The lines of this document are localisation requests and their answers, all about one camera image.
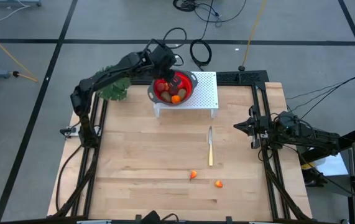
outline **butcher block tabletop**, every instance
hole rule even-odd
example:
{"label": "butcher block tabletop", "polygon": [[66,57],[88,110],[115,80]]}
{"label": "butcher block tabletop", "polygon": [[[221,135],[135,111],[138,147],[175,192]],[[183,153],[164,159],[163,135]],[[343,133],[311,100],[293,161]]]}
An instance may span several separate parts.
{"label": "butcher block tabletop", "polygon": [[[266,88],[270,112],[286,110],[281,83],[266,83]],[[231,216],[234,221],[272,221],[258,149],[251,149],[251,138],[233,128],[249,117],[251,88],[218,86],[218,98],[215,119],[209,110],[163,110],[157,119],[147,86],[142,85],[131,86],[127,99],[110,101],[89,218],[133,220],[137,214],[145,216],[155,210],[161,218],[175,213],[181,220],[223,221]],[[77,121],[73,114],[71,124]],[[208,166],[210,126],[212,167]],[[79,145],[78,137],[65,141],[60,167]],[[76,187],[82,153],[83,149],[63,171],[60,206]],[[287,192],[311,217],[297,154],[283,148],[279,157]],[[190,181],[192,170],[198,175]],[[222,181],[222,188],[214,185],[217,180]],[[280,195],[275,192],[279,217],[283,217]],[[83,190],[78,214],[82,214],[85,197]],[[55,212],[54,188],[48,214]]]}

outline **red colander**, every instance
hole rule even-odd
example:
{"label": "red colander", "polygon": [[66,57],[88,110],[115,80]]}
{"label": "red colander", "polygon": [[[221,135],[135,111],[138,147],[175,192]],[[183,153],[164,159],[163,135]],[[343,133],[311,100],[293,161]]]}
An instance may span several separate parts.
{"label": "red colander", "polygon": [[159,92],[156,89],[156,86],[159,83],[166,83],[166,81],[163,79],[152,81],[151,85],[148,87],[147,93],[150,100],[153,101],[154,103],[164,103],[166,105],[171,105],[171,106],[177,106],[186,102],[186,100],[188,100],[192,96],[192,93],[196,85],[198,84],[198,80],[196,79],[196,76],[192,74],[192,72],[186,72],[180,70],[175,70],[175,78],[177,77],[178,79],[181,80],[181,83],[177,86],[177,88],[178,89],[184,88],[187,91],[187,94],[185,95],[184,99],[181,100],[181,102],[168,103],[160,97],[161,92]]}

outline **orange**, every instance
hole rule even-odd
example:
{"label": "orange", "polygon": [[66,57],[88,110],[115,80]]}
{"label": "orange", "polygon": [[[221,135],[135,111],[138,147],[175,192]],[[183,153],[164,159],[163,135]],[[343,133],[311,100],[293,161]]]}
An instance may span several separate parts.
{"label": "orange", "polygon": [[179,95],[172,96],[172,103],[179,103],[181,101],[182,101],[182,99],[180,98]]}

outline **carrot piece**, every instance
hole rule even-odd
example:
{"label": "carrot piece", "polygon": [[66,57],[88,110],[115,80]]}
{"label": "carrot piece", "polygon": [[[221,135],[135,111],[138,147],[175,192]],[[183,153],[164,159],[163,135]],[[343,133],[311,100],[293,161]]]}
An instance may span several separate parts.
{"label": "carrot piece", "polygon": [[196,177],[196,175],[198,175],[198,173],[197,173],[195,170],[191,171],[190,181],[191,181],[192,179],[194,179],[194,178]]}
{"label": "carrot piece", "polygon": [[217,180],[214,184],[216,187],[223,187],[223,183],[220,180]]}

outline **gray floor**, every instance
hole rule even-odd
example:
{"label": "gray floor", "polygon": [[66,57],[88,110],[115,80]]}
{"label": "gray floor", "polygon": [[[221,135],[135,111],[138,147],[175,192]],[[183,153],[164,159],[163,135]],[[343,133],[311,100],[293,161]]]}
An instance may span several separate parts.
{"label": "gray floor", "polygon": [[[43,6],[17,12],[0,22],[1,39],[57,39],[71,0],[42,0]],[[345,0],[355,23],[355,0]],[[214,7],[227,19],[238,12],[241,0],[216,0]],[[247,40],[261,1],[247,0],[242,14],[216,28],[208,26],[206,39]],[[12,11],[0,6],[0,18]],[[78,0],[66,39],[162,38],[172,27],[187,30],[188,38],[199,38],[205,27],[194,13],[177,11],[171,1]],[[180,39],[178,33],[171,39]],[[355,41],[337,0],[268,1],[257,26],[255,40]],[[24,135],[32,108],[43,82],[55,44],[4,44],[39,83],[22,78],[0,79],[0,196]],[[121,56],[142,50],[139,44],[63,44],[37,118],[3,221],[46,216],[55,183],[64,139],[58,130],[69,123],[69,94],[82,78],[101,67],[115,64]],[[245,45],[211,45],[213,58],[207,71],[236,70],[242,63]],[[199,59],[207,56],[201,46]],[[198,70],[191,61],[189,46],[176,50],[185,59],[185,70]],[[322,88],[355,76],[355,46],[252,45],[248,70],[267,70],[272,82],[282,82],[285,96]],[[1,49],[0,68],[22,71]],[[291,108],[306,102],[288,101]],[[297,109],[304,114],[310,106]],[[306,121],[339,134],[355,129],[355,82],[342,86],[318,105]],[[326,222],[348,217],[345,197],[322,189],[308,189],[313,216]]]}

